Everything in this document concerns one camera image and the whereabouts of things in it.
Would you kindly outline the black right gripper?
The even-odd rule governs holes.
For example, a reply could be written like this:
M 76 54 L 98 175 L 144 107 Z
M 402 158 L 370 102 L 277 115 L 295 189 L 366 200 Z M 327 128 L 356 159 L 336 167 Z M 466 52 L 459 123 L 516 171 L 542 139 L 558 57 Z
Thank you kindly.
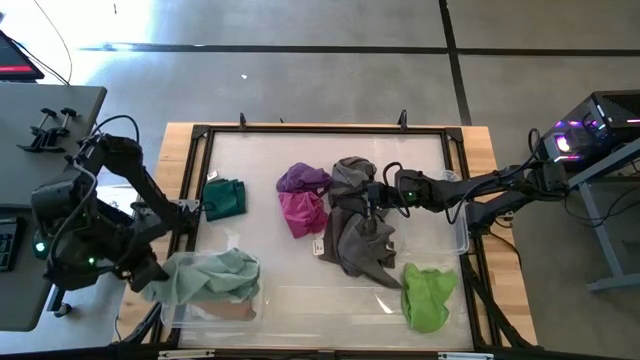
M 371 220 L 374 217 L 375 209 L 401 209 L 406 208 L 406 203 L 401 196 L 400 191 L 388 183 L 380 182 L 385 185 L 384 195 L 382 196 L 381 203 L 377 206 L 371 206 L 369 202 L 364 204 L 364 218 Z

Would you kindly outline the dark grey microfiber towel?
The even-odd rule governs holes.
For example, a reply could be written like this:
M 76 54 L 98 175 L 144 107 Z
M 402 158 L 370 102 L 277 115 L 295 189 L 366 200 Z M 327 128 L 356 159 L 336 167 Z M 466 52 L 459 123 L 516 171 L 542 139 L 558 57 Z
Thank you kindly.
M 395 268 L 396 250 L 391 240 L 395 229 L 377 217 L 334 207 L 322 238 L 319 259 L 338 264 L 351 277 L 365 276 L 391 289 L 402 285 L 386 272 Z

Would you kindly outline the magenta microfiber towel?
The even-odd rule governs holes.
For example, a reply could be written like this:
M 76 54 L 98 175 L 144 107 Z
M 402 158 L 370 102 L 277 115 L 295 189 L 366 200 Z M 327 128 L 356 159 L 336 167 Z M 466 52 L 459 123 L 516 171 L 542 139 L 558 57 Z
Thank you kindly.
M 313 192 L 279 193 L 281 210 L 295 239 L 325 230 L 328 214 L 323 200 Z

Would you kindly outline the sage green microfiber towel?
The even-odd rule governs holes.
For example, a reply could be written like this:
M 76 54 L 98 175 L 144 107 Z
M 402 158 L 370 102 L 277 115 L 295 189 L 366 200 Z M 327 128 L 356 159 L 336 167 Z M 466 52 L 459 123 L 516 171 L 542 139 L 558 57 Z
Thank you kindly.
M 148 302 L 185 305 L 251 300 L 260 291 L 260 261 L 231 248 L 225 252 L 174 253 L 162 266 L 167 280 L 152 281 L 141 294 Z

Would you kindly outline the purple microfiber towel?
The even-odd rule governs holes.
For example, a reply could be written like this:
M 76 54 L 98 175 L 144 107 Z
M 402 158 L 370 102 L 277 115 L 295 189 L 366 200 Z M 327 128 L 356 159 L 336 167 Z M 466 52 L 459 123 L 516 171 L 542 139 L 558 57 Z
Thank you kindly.
M 278 179 L 276 190 L 281 193 L 311 192 L 322 196 L 329 190 L 331 182 L 331 176 L 324 169 L 298 162 Z

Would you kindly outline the dark teal microfiber towel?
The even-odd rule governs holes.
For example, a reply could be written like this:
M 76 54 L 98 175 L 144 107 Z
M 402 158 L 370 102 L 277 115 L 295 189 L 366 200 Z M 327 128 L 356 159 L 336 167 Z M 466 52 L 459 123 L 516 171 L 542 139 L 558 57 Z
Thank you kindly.
M 209 222 L 244 214 L 247 211 L 245 184 L 238 179 L 209 182 L 204 186 L 202 202 Z

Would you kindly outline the bright green microfiber towel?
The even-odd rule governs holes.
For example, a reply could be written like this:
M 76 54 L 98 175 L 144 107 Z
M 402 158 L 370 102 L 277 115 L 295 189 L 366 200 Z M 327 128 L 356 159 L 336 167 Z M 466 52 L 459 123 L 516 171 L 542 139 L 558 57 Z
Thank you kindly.
M 438 331 L 449 319 L 446 302 L 458 284 L 456 273 L 407 263 L 401 284 L 401 309 L 408 327 L 423 334 Z

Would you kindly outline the clear plastic bin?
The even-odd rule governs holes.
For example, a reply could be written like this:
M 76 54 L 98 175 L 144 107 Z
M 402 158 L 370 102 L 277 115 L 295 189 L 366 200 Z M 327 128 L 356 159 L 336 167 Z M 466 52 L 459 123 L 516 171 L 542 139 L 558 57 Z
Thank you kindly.
M 198 302 L 185 305 L 162 304 L 161 320 L 164 324 L 181 329 L 245 329 L 261 320 L 264 285 L 260 275 L 260 291 L 251 300 L 232 303 Z
M 460 255 L 469 249 L 465 205 L 455 215 L 458 204 L 442 212 L 411 208 L 410 217 L 392 209 L 385 217 L 395 229 L 391 240 L 400 253 L 412 255 Z

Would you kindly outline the black keyboard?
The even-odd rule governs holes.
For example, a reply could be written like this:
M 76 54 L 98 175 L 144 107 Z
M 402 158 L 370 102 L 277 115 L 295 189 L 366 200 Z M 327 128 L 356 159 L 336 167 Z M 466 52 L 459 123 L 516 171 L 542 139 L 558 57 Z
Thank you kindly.
M 26 220 L 23 217 L 0 219 L 0 272 L 11 272 L 22 246 Z

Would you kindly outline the black screw clamp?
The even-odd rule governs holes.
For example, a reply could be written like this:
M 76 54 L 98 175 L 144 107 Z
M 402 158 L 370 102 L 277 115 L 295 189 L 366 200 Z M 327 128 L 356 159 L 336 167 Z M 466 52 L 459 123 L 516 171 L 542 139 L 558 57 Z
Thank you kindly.
M 43 151 L 43 144 L 48 139 L 50 133 L 44 129 L 45 123 L 50 118 L 55 118 L 57 113 L 49 108 L 42 108 L 41 112 L 43 117 L 38 126 L 31 126 L 31 134 L 34 136 L 32 142 L 29 145 L 18 145 L 18 148 L 31 153 L 39 153 Z
M 53 127 L 46 131 L 46 135 L 42 143 L 42 149 L 45 152 L 65 152 L 65 149 L 58 145 L 57 142 L 69 135 L 70 130 L 67 128 L 67 124 L 70 119 L 75 119 L 77 117 L 77 112 L 71 108 L 63 108 L 61 113 L 65 116 L 62 126 Z

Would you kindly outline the grey desk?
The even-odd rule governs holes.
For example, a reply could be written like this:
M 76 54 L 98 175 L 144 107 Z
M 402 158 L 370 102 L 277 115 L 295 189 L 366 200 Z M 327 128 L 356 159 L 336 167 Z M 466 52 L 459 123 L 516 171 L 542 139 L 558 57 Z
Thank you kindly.
M 0 83 L 0 238 L 13 234 L 17 245 L 13 268 L 0 271 L 0 332 L 35 329 L 49 296 L 45 262 L 33 250 L 31 193 L 66 165 L 62 154 L 30 153 L 20 147 L 33 141 L 31 128 L 44 120 L 43 108 L 70 108 L 77 117 L 69 121 L 70 134 L 58 144 L 67 153 L 76 152 L 76 141 L 91 131 L 106 94 L 101 86 Z

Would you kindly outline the black computer monitor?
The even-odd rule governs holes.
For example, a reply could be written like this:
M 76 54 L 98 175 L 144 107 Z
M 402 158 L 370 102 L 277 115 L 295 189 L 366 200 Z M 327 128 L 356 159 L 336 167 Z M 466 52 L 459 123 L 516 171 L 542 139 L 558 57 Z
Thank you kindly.
M 42 71 L 0 30 L 0 81 L 33 83 L 43 78 Z

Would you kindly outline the grey metal table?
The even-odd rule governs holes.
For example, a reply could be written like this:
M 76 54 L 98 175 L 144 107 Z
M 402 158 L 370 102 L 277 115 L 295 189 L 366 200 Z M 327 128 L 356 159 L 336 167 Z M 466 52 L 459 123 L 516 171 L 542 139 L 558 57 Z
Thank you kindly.
M 619 252 L 623 251 L 624 246 L 622 244 L 616 245 L 612 241 L 612 226 L 608 228 L 606 224 L 607 221 L 612 220 L 615 216 L 621 215 L 633 208 L 640 207 L 640 200 L 638 200 L 615 211 L 615 207 L 620 204 L 625 197 L 631 195 L 634 191 L 640 191 L 640 181 L 636 188 L 629 188 L 626 192 L 621 193 L 609 205 L 605 212 L 599 211 L 599 207 L 594 198 L 594 192 L 591 189 L 595 183 L 620 184 L 623 182 L 633 182 L 631 177 L 609 178 L 608 175 L 616 170 L 630 166 L 632 162 L 638 159 L 640 159 L 640 138 L 624 144 L 619 149 L 569 179 L 570 188 L 577 189 L 580 193 L 588 214 L 588 216 L 584 218 L 584 221 L 594 229 L 605 260 L 611 271 L 610 277 L 588 283 L 587 288 L 590 292 L 640 286 L 640 272 L 626 273 L 624 271 L 622 263 L 620 262 L 622 256 L 618 255 Z

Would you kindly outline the black computer tower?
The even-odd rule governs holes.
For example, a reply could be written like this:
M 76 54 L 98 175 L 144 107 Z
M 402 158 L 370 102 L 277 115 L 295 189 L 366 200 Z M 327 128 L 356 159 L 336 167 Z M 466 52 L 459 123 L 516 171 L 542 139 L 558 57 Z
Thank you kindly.
M 542 136 L 542 157 L 580 168 L 638 137 L 640 90 L 594 91 Z

